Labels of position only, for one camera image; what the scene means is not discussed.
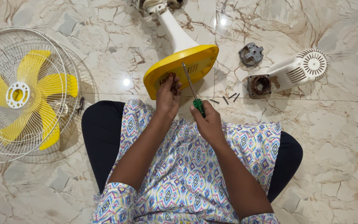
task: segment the green screwdriver handle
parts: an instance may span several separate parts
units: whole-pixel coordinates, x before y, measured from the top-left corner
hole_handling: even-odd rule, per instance
[[[201,99],[195,99],[193,101],[193,105],[194,105],[195,108],[198,109],[198,111],[200,111],[202,117],[205,118],[205,111],[204,111],[204,108],[202,107]]]

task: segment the dark pants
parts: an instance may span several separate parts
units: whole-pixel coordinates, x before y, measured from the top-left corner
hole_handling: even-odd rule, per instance
[[[97,186],[102,193],[120,148],[122,112],[125,103],[99,101],[82,115],[82,135]],[[275,169],[267,198],[272,202],[301,164],[301,145],[282,131]]]

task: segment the patterned kurta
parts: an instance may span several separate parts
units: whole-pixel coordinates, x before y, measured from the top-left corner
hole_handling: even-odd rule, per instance
[[[111,171],[146,128],[153,113],[140,100],[126,103],[121,145]],[[223,123],[222,128],[234,153],[267,194],[280,145],[281,124]],[[106,182],[91,220],[91,223],[153,224],[218,222],[239,223],[214,151],[199,134],[196,123],[190,124],[185,119],[172,122],[140,190]],[[278,221],[273,213],[268,213],[247,217],[241,223]]]

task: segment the screwdriver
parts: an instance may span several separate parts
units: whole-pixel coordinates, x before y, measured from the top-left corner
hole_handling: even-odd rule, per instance
[[[187,73],[186,65],[183,62],[182,62],[182,66],[183,66],[183,69],[185,70],[187,80],[189,81],[191,91],[193,92],[193,95],[194,95],[193,105],[195,108],[197,108],[200,111],[202,117],[205,118],[205,111],[204,111],[204,108],[202,107],[202,101],[201,101],[201,99],[198,99],[196,96],[196,92],[194,91],[193,84],[191,84],[189,74]]]

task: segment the yellow fan base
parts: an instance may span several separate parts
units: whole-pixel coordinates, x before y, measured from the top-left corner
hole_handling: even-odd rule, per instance
[[[67,81],[71,85],[67,94],[77,97],[78,82],[77,78],[70,74],[50,74],[37,82],[39,70],[50,54],[50,51],[32,50],[20,62],[17,68],[17,80],[31,86],[30,97],[32,100],[23,106],[22,114],[12,124],[0,130],[0,137],[4,145],[17,139],[34,112],[39,113],[43,129],[43,142],[39,149],[44,150],[59,140],[59,122],[46,98],[53,94],[65,93]],[[8,88],[0,75],[0,106],[9,107],[5,99]],[[21,99],[22,96],[20,93],[13,95],[18,99]]]
[[[219,48],[216,45],[199,45],[171,54],[154,64],[143,77],[143,83],[152,100],[156,100],[156,92],[160,81],[170,73],[176,73],[182,83],[180,89],[189,86],[182,62],[185,63],[192,83],[202,79],[212,68],[218,56]]]

